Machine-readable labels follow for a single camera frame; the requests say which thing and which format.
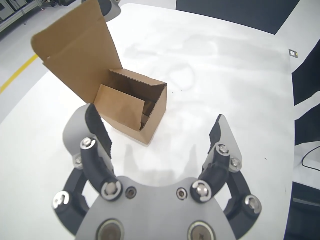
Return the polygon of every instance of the yellow floor line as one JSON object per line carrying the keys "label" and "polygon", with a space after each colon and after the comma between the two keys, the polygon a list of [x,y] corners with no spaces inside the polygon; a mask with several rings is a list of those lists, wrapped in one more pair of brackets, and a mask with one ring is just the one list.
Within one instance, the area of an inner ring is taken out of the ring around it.
{"label": "yellow floor line", "polygon": [[29,58],[13,75],[0,87],[0,94],[9,86],[13,80],[19,76],[38,56],[35,54]]}

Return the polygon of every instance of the cardboard box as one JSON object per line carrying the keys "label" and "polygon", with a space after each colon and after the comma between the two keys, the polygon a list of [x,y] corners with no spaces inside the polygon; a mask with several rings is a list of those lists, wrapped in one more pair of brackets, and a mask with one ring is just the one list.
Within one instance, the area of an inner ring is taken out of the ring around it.
{"label": "cardboard box", "polygon": [[167,106],[167,84],[123,69],[97,0],[87,0],[31,45],[43,64],[115,129],[148,144]]}

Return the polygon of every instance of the floor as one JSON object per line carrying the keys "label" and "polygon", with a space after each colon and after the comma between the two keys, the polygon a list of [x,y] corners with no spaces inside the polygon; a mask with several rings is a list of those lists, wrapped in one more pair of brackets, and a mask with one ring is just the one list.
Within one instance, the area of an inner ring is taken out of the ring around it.
{"label": "floor", "polygon": [[[31,16],[25,17],[15,23],[9,30],[0,34],[0,86],[34,55],[30,45],[32,35],[47,27],[79,3],[79,1],[76,1],[68,7],[59,6],[46,8],[42,11],[34,11]],[[120,5],[124,3],[138,3],[170,9],[175,9],[176,7],[176,0],[122,0]],[[298,58],[290,58],[292,71],[303,62],[319,40],[319,23],[320,0],[300,0],[277,32],[276,36],[284,39],[288,44],[288,48],[298,52]],[[37,58],[0,93],[0,123],[46,72],[47,69],[41,64],[41,60]],[[299,118],[318,103],[320,103],[319,92],[295,106],[295,118]],[[315,176],[314,171],[311,169],[301,167],[299,163],[301,158],[316,145],[309,143],[296,147],[294,180],[320,188],[319,176]],[[319,168],[320,151],[310,154],[308,161]]]}

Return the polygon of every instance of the small label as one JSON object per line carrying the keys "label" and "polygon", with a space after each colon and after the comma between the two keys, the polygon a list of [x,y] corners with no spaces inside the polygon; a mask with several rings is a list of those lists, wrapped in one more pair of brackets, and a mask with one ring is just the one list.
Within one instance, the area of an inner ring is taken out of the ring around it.
{"label": "small label", "polygon": [[289,49],[289,55],[295,58],[298,58],[298,53],[292,49]]}

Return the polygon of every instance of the white tabletop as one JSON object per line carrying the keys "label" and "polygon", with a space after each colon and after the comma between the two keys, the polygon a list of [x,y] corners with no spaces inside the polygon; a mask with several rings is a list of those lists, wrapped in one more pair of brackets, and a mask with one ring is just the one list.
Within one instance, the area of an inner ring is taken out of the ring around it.
{"label": "white tabletop", "polygon": [[[243,239],[283,239],[294,160],[288,48],[246,26],[137,4],[108,26],[124,68],[168,83],[167,111],[149,146],[105,123],[115,173],[155,186],[197,177],[222,113],[262,203]],[[51,201],[73,169],[62,131],[83,104],[49,72],[0,125],[1,239],[73,239]],[[97,196],[89,185],[84,194],[89,204]],[[222,208],[229,197],[226,187],[216,196]]]}

